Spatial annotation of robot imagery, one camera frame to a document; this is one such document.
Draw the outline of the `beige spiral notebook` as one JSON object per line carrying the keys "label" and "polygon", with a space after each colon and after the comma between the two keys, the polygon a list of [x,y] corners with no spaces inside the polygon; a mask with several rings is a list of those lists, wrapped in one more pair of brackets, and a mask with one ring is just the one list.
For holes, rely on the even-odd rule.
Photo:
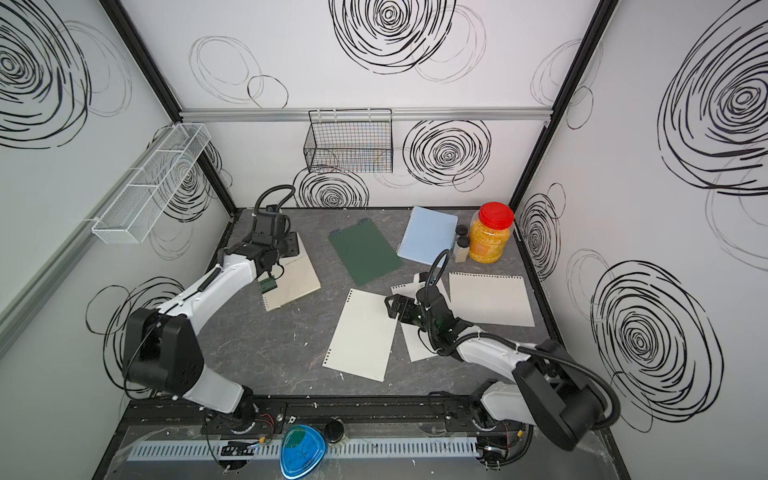
{"label": "beige spiral notebook", "polygon": [[306,253],[301,236],[297,236],[299,255],[281,260],[283,275],[272,281],[267,273],[258,277],[262,288],[262,303],[267,312],[321,289],[321,283]]}

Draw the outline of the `torn lined paper page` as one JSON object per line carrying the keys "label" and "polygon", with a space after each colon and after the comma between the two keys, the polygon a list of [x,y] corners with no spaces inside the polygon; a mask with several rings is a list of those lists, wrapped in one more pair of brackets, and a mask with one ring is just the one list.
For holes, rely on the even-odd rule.
{"label": "torn lined paper page", "polygon": [[521,276],[451,272],[452,311],[472,323],[534,327]]}

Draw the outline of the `green spiral notepad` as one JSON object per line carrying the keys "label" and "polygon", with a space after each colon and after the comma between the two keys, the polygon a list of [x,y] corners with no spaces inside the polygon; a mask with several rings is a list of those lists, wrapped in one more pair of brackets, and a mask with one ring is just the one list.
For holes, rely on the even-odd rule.
{"label": "green spiral notepad", "polygon": [[328,239],[353,283],[362,287],[403,266],[403,261],[370,218],[329,233]]}

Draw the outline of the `light blue spiral notebook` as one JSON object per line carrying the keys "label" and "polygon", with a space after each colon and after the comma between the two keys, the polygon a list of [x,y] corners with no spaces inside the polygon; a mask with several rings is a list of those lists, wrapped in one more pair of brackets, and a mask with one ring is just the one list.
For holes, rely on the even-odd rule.
{"label": "light blue spiral notebook", "polygon": [[456,215],[415,206],[397,255],[402,259],[430,265],[443,250],[452,248],[457,224]]}

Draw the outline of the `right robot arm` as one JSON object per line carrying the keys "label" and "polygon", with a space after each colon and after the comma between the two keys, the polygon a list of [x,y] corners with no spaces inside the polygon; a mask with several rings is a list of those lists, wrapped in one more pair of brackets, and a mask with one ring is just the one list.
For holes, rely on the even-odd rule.
{"label": "right robot arm", "polygon": [[414,298],[385,298],[390,318],[427,335],[441,357],[482,366],[501,376],[468,399],[473,424],[492,430],[505,421],[538,428],[559,448],[571,451],[593,430],[614,425],[621,414],[618,394],[600,375],[576,362],[563,345],[512,341],[456,317],[435,286]]}

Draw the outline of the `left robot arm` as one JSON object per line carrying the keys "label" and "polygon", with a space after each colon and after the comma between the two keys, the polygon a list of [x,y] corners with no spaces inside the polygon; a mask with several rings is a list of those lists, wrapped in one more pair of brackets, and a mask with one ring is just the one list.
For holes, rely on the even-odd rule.
{"label": "left robot arm", "polygon": [[198,335],[231,297],[299,254],[298,235],[281,208],[256,209],[249,234],[222,249],[209,272],[176,297],[128,316],[123,380],[215,411],[236,433],[251,430],[257,416],[252,390],[206,365]]}

